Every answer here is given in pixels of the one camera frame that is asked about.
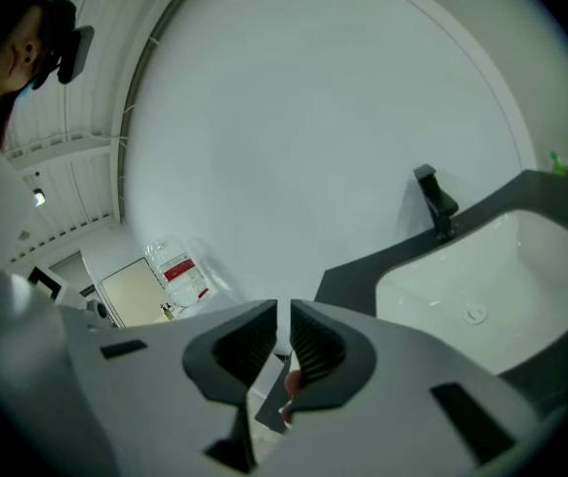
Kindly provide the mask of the person's right hand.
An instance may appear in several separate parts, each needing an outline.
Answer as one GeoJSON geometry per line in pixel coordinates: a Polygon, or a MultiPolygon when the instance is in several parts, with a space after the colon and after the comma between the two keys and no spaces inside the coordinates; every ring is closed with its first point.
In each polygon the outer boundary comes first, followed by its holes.
{"type": "Polygon", "coordinates": [[[282,421],[287,429],[293,424],[292,402],[294,395],[302,389],[302,373],[300,370],[294,370],[288,373],[284,379],[284,389],[288,394],[287,402],[279,409],[282,421]]]}

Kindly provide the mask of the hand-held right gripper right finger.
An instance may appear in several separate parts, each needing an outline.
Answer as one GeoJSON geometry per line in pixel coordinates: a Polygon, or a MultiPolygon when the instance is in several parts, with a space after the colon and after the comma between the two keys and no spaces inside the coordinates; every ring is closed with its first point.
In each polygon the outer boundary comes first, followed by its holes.
{"type": "Polygon", "coordinates": [[[301,300],[291,302],[291,345],[300,365],[294,411],[344,406],[375,370],[376,352],[364,334],[301,300]]]}

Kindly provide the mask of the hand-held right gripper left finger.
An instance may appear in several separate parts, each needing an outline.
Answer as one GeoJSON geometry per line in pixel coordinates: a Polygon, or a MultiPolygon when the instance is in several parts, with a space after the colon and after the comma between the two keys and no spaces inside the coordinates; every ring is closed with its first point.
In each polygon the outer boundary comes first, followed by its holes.
{"type": "Polygon", "coordinates": [[[235,408],[229,434],[206,455],[237,471],[251,471],[256,461],[251,443],[246,396],[276,342],[277,302],[265,300],[193,339],[183,367],[202,395],[235,408]]]}

